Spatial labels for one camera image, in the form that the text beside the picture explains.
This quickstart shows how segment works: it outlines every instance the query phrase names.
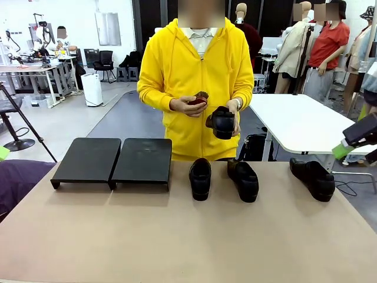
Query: dark red shirt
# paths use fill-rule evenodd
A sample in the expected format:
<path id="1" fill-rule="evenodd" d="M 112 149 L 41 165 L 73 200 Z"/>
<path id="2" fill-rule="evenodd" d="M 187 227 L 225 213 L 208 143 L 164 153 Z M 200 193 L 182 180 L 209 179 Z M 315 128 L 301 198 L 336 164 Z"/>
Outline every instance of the dark red shirt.
<path id="1" fill-rule="evenodd" d="M 246 41 L 249 45 L 250 59 L 254 59 L 263 45 L 258 31 L 252 25 L 245 22 L 243 24 L 235 24 L 235 26 L 245 33 Z"/>
<path id="2" fill-rule="evenodd" d="M 339 25 L 330 29 L 330 24 L 327 24 L 322 29 L 314 43 L 312 53 L 310 54 L 309 66 L 319 67 L 321 63 L 331 54 L 333 54 L 339 47 L 346 45 L 349 39 L 349 27 L 340 22 Z M 327 69 L 335 69 L 339 64 L 339 57 L 328 62 Z"/>

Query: purple fabric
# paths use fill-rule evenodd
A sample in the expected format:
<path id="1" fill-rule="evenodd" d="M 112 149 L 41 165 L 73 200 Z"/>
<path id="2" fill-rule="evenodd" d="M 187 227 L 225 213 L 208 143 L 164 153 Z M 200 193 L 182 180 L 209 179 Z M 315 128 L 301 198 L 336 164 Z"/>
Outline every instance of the purple fabric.
<path id="1" fill-rule="evenodd" d="M 31 160 L 0 162 L 0 215 L 10 213 L 55 164 Z"/>

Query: floor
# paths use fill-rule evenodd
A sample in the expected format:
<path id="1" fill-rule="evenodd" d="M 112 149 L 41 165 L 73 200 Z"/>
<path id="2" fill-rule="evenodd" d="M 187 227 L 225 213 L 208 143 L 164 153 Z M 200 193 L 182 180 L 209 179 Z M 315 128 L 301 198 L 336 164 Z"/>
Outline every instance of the floor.
<path id="1" fill-rule="evenodd" d="M 124 93 L 136 89 L 136 83 L 101 83 L 101 87 L 104 97 L 103 107 L 87 107 L 83 95 L 69 96 L 65 101 L 53 108 L 29 108 L 25 105 L 22 106 L 21 109 L 27 119 L 38 134 L 43 137 L 44 143 L 58 161 L 62 160 L 72 141 L 76 137 L 87 136 Z M 26 126 L 18 113 L 12 113 L 9 116 L 15 130 Z M 31 131 L 23 138 L 36 140 Z M 12 140 L 13 138 L 8 131 L 0 133 L 1 145 Z M 52 161 L 51 157 L 38 141 L 28 149 L 11 152 L 8 159 Z"/>
<path id="2" fill-rule="evenodd" d="M 339 93 L 333 92 L 331 97 L 334 98 L 334 108 L 339 108 Z M 129 137 L 164 137 L 164 126 L 161 122 L 162 113 L 140 102 L 136 91 L 130 91 L 124 94 L 119 102 L 105 115 L 105 117 L 93 128 L 88 137 L 118 137 L 124 140 Z M 263 124 L 256 117 L 254 112 L 247 108 L 241 113 L 241 141 L 252 133 L 262 133 Z M 286 152 L 278 146 L 276 142 L 275 152 L 278 161 L 289 161 L 292 156 L 300 160 L 316 160 L 315 156 L 301 156 Z M 343 167 L 341 164 L 335 164 L 335 171 L 340 172 L 369 172 L 376 174 L 376 168 L 352 168 Z M 364 176 L 344 176 L 335 175 L 336 180 L 350 182 L 370 182 L 370 179 Z M 370 226 L 377 232 L 377 195 L 373 193 L 373 187 L 368 184 L 350 184 L 357 191 L 357 196 L 345 197 L 366 219 Z M 350 192 L 345 186 L 340 187 L 346 192 Z"/>

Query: gray floor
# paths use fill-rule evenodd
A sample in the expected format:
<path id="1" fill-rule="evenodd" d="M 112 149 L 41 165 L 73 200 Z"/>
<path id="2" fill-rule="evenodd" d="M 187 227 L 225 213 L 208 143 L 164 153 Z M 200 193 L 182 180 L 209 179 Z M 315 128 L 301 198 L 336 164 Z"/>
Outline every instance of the gray floor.
<path id="1" fill-rule="evenodd" d="M 334 99 L 334 109 L 339 109 L 341 99 L 339 93 L 333 92 L 331 95 Z M 120 101 L 106 114 L 106 116 L 94 127 L 88 137 L 118 137 L 124 140 L 129 137 L 147 137 L 147 138 L 162 138 L 164 137 L 164 126 L 162 125 L 162 113 L 153 109 L 138 99 L 136 91 L 131 91 L 125 94 Z M 256 117 L 254 112 L 248 108 L 241 113 L 241 129 L 242 139 L 252 133 L 261 133 L 262 122 Z M 278 146 L 276 142 L 275 152 L 277 148 L 278 161 L 289 161 L 292 156 L 296 156 L 300 160 L 316 160 L 315 156 L 301 156 L 286 152 Z M 342 167 L 341 164 L 335 164 L 335 171 L 342 172 L 369 172 L 375 173 L 376 168 L 365 167 Z M 370 182 L 370 179 L 363 176 L 344 176 L 336 175 L 336 180 L 349 182 Z M 377 195 L 373 193 L 373 187 L 369 184 L 350 184 L 350 186 L 357 192 L 357 196 L 348 196 L 346 198 L 359 211 L 359 213 L 366 219 L 370 226 L 377 232 Z M 341 186 L 341 189 L 350 192 L 346 186 Z"/>

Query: hand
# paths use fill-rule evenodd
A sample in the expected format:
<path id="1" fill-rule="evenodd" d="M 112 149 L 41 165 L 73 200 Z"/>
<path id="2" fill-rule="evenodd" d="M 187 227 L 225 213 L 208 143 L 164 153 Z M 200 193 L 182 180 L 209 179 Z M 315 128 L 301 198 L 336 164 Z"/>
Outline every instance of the hand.
<path id="1" fill-rule="evenodd" d="M 324 75 L 326 72 L 326 69 L 328 67 L 328 64 L 326 62 L 322 62 L 321 65 L 318 67 L 318 74 L 319 75 Z"/>
<path id="2" fill-rule="evenodd" d="M 207 108 L 207 103 L 200 103 L 196 105 L 188 105 L 190 101 L 196 100 L 195 96 L 182 96 L 179 99 L 170 100 L 170 109 L 181 112 L 189 117 L 199 117 L 201 113 Z"/>
<path id="3" fill-rule="evenodd" d="M 236 99 L 229 100 L 226 104 L 226 107 L 228 107 L 229 111 L 234 114 L 234 129 L 233 129 L 232 137 L 235 137 L 236 135 L 241 133 L 240 122 L 239 122 L 238 114 L 237 114 L 238 102 L 236 101 Z"/>

